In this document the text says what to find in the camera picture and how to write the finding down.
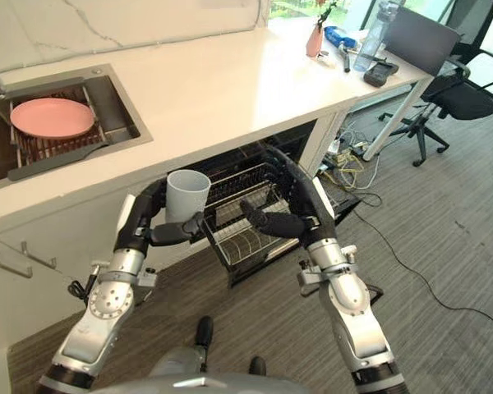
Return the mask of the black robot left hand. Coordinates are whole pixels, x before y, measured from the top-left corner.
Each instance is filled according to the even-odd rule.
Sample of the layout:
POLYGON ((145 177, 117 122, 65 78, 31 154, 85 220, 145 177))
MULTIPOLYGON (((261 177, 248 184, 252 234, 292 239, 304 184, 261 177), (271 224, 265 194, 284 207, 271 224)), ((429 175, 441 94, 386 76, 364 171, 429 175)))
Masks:
POLYGON ((166 207, 166 179, 150 183, 135 198, 129 214, 117 230, 113 251, 137 250, 144 256, 152 247, 181 244, 195 238, 202 228, 204 215, 193 213, 185 222, 170 222, 151 227, 151 220, 166 207))

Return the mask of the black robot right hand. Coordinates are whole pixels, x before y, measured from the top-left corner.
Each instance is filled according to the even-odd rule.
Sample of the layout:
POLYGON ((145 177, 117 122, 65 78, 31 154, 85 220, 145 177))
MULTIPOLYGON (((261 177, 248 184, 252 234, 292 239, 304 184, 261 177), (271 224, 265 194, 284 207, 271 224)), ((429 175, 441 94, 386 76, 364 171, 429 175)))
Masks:
POLYGON ((265 235, 298 239, 304 247, 335 239, 335 220, 313 180, 280 149, 270 144, 264 144, 263 149, 262 157, 269 167, 265 177, 276 184, 288 211, 266 212, 248 199, 242 199, 239 206, 247 221, 265 235))

